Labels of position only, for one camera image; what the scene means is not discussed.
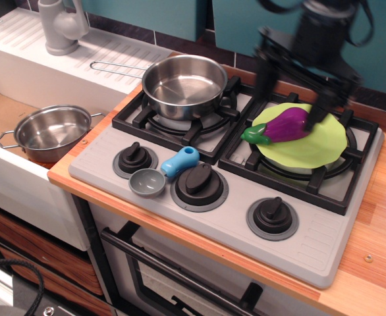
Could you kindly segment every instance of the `stove knob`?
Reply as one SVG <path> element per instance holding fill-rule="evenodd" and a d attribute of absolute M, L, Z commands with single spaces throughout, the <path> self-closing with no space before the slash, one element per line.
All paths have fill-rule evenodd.
<path fill-rule="evenodd" d="M 149 168 L 151 163 L 151 155 L 138 142 L 134 142 L 130 147 L 122 150 L 119 155 L 119 168 L 126 173 L 134 173 L 137 170 Z"/>
<path fill-rule="evenodd" d="M 266 199 L 254 210 L 253 220 L 262 231 L 280 234 L 292 224 L 291 210 L 280 197 Z"/>
<path fill-rule="evenodd" d="M 175 192 L 185 203 L 195 206 L 209 205 L 221 197 L 224 185 L 212 166 L 203 163 L 187 169 L 178 178 Z"/>

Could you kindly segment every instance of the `toy eggplant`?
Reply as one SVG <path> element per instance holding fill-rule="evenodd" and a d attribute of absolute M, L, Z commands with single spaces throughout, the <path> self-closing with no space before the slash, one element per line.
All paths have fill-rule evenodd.
<path fill-rule="evenodd" d="M 310 133 L 304 131 L 307 116 L 306 110 L 291 107 L 267 123 L 247 128 L 241 138 L 251 144 L 262 145 L 299 140 Z"/>

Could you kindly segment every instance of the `gray faucet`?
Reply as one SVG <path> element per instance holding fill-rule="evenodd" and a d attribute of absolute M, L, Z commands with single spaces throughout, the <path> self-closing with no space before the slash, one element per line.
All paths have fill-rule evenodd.
<path fill-rule="evenodd" d="M 41 23 L 48 53 L 67 55 L 78 47 L 78 40 L 89 32 L 82 0 L 73 0 L 76 13 L 67 13 L 63 0 L 39 0 Z"/>

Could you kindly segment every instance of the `oven window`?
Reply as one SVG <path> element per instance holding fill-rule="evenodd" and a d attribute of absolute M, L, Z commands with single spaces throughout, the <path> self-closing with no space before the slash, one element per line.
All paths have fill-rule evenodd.
<path fill-rule="evenodd" d="M 183 285 L 153 270 L 151 267 L 131 257 L 128 257 L 128 259 L 139 297 L 165 315 L 231 315 Z"/>

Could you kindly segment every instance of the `black burner grate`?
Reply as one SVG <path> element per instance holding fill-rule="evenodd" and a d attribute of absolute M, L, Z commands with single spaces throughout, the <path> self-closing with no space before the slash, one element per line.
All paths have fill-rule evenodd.
<path fill-rule="evenodd" d="M 240 78 L 234 76 L 229 80 L 223 93 L 221 104 L 218 110 L 216 110 L 221 120 L 205 128 L 201 120 L 193 120 L 188 130 L 177 130 L 163 126 L 157 121 L 156 112 L 148 105 L 148 99 L 145 97 L 144 92 L 140 92 L 113 118 L 112 125 L 113 128 L 174 151 L 179 151 L 188 145 L 198 148 L 196 145 L 197 142 L 200 141 L 200 136 L 212 133 L 221 128 L 226 128 L 223 137 L 211 151 L 198 148 L 200 160 L 213 165 L 225 149 L 230 135 L 238 128 L 239 123 L 243 120 L 244 113 L 248 112 L 250 108 L 250 105 L 247 104 L 241 112 L 236 109 L 236 96 L 240 92 L 252 95 L 253 88 L 241 84 Z M 132 122 L 128 121 L 128 118 L 138 109 L 141 109 L 139 114 L 132 119 Z"/>
<path fill-rule="evenodd" d="M 298 95 L 290 94 L 288 97 L 283 95 L 272 95 L 269 101 L 275 103 L 299 102 Z M 251 145 L 251 154 L 245 164 L 231 160 L 235 149 L 243 140 L 240 135 L 246 128 L 251 126 L 253 120 L 265 109 L 267 102 L 259 105 L 252 105 L 252 113 L 242 122 L 242 126 L 236 131 L 232 141 L 223 152 L 219 159 L 218 167 L 229 172 L 260 183 L 269 188 L 273 188 L 282 193 L 301 199 L 308 203 L 317 205 L 334 213 L 344 215 L 348 207 L 354 189 L 360 176 L 364 159 L 372 145 L 378 124 L 368 120 L 354 117 L 353 112 L 347 110 L 343 113 L 334 113 L 339 122 L 346 128 L 346 135 L 349 146 L 344 150 L 341 157 L 344 162 L 332 170 L 327 170 L 325 166 L 311 170 L 309 174 L 297 174 L 283 170 L 282 167 L 273 165 L 266 159 L 254 145 Z M 356 140 L 351 131 L 351 127 L 364 130 L 368 133 L 368 139 L 363 150 L 358 150 Z M 335 200 L 319 192 L 323 182 L 327 179 L 340 175 L 342 172 L 350 170 L 353 172 L 352 178 L 348 183 L 346 194 L 343 200 Z"/>

